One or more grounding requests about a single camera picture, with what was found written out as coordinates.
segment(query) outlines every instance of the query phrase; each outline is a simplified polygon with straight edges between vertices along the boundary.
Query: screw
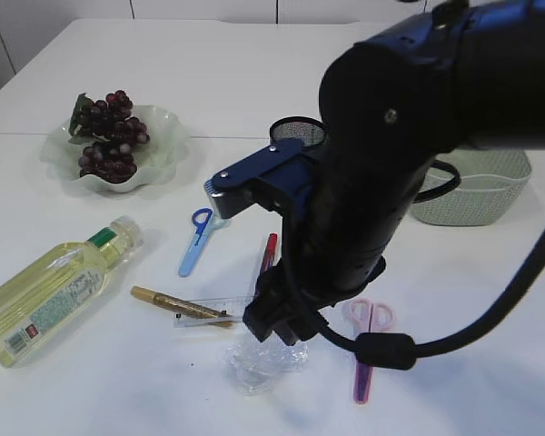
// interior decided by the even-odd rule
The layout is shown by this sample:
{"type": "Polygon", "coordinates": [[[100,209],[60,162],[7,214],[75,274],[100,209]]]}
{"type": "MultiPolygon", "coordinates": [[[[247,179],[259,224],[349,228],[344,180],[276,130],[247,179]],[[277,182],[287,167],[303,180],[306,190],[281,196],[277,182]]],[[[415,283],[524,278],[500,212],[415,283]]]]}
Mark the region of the screw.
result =
{"type": "Polygon", "coordinates": [[[385,116],[383,116],[383,120],[387,125],[395,124],[396,121],[398,121],[398,113],[395,109],[388,109],[385,111],[385,116]]]}

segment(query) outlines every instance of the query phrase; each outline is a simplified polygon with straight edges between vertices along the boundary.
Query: transparent ruler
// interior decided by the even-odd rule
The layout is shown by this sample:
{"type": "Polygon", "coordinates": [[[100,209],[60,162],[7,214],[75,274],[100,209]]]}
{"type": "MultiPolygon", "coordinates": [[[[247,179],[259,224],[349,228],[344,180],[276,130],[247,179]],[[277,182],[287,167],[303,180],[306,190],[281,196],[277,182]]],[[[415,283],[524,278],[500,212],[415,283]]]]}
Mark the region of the transparent ruler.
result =
{"type": "Polygon", "coordinates": [[[244,296],[189,301],[185,307],[174,310],[173,326],[193,327],[211,324],[232,327],[236,322],[242,322],[244,308],[253,298],[244,296]]]}

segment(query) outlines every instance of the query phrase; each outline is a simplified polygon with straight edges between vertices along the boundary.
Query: blue scissors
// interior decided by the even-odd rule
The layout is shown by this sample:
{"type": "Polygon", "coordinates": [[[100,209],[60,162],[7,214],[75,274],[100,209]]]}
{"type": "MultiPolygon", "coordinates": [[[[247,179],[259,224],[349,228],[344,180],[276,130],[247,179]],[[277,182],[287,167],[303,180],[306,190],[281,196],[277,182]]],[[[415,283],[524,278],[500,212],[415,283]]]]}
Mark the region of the blue scissors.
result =
{"type": "Polygon", "coordinates": [[[196,233],[183,257],[178,274],[180,277],[187,277],[193,271],[194,266],[202,254],[203,248],[208,242],[210,234],[217,229],[224,227],[228,222],[216,218],[212,209],[198,209],[192,215],[192,223],[196,226],[196,233]]]}

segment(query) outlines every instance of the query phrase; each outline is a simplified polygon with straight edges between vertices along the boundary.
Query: red marker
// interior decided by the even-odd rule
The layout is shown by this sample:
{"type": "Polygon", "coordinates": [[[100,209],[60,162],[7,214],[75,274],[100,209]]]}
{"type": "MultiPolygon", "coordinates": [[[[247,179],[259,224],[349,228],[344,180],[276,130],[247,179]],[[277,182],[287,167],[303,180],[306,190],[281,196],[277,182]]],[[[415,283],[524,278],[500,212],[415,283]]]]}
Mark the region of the red marker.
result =
{"type": "Polygon", "coordinates": [[[266,248],[264,249],[263,262],[261,263],[261,274],[271,268],[274,264],[278,239],[278,234],[269,234],[269,240],[266,242],[266,248]]]}

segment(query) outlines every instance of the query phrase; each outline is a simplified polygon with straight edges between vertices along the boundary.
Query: green basket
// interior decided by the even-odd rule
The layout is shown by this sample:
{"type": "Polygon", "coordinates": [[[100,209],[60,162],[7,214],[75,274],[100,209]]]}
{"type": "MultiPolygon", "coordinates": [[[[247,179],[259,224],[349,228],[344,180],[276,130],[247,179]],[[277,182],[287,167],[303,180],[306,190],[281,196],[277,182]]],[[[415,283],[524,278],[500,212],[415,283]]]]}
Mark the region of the green basket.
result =
{"type": "MultiPolygon", "coordinates": [[[[522,151],[456,150],[438,159],[454,165],[461,185],[429,202],[414,204],[411,214],[434,225],[488,225],[507,212],[530,179],[531,166],[522,151]]],[[[431,168],[422,190],[448,182],[451,176],[431,168]]]]}

